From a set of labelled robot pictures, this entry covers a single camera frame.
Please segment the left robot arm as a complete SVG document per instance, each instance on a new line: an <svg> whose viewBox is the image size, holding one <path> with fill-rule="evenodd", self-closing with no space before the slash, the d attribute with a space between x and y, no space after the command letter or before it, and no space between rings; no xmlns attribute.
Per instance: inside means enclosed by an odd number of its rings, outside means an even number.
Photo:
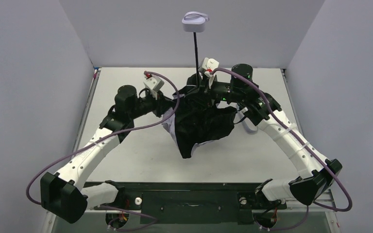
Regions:
<svg viewBox="0 0 373 233"><path fill-rule="evenodd" d="M76 151L66 165L41 177L41 206L68 223L75 223L87 209L117 202L121 188L116 182L85 187L87 179L107 154L122 143L129 132L136 130L136 118L148 113L160 117L167 110L175 111L180 102L178 94L176 92L172 100L161 91L149 89L146 96L139 97L134 86L120 87L115 104L91 140Z"/></svg>

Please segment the purple umbrella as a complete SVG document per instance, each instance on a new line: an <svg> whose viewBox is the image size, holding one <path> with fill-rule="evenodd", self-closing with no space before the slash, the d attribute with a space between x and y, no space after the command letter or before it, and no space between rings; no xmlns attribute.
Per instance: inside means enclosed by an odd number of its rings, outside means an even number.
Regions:
<svg viewBox="0 0 373 233"><path fill-rule="evenodd" d="M235 108L218 108L219 101L211 98L208 81L197 67L179 91L175 114L162 123L184 159L191 158L200 145L222 139L234 129Z"/></svg>

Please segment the purple umbrella case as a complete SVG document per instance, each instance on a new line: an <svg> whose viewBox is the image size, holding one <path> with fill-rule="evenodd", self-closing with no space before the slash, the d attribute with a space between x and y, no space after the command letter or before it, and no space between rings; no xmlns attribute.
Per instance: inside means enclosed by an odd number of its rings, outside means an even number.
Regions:
<svg viewBox="0 0 373 233"><path fill-rule="evenodd" d="M258 128L248 119L244 119L244 115L242 113L239 113L239 116L242 119L241 125L243 126L246 133L255 134L258 132Z"/></svg>

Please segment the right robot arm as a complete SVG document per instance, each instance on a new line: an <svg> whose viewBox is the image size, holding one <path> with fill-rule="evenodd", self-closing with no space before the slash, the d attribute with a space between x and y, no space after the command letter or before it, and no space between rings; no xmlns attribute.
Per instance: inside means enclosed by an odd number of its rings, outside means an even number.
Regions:
<svg viewBox="0 0 373 233"><path fill-rule="evenodd" d="M279 103L249 80L248 75L217 67L202 67L206 93L212 98L236 103L259 130L268 135L294 165L297 175L281 180L268 179L255 194L262 200L296 199L304 205L317 203L317 198L332 184L342 189L338 175L342 164L318 152L288 119Z"/></svg>

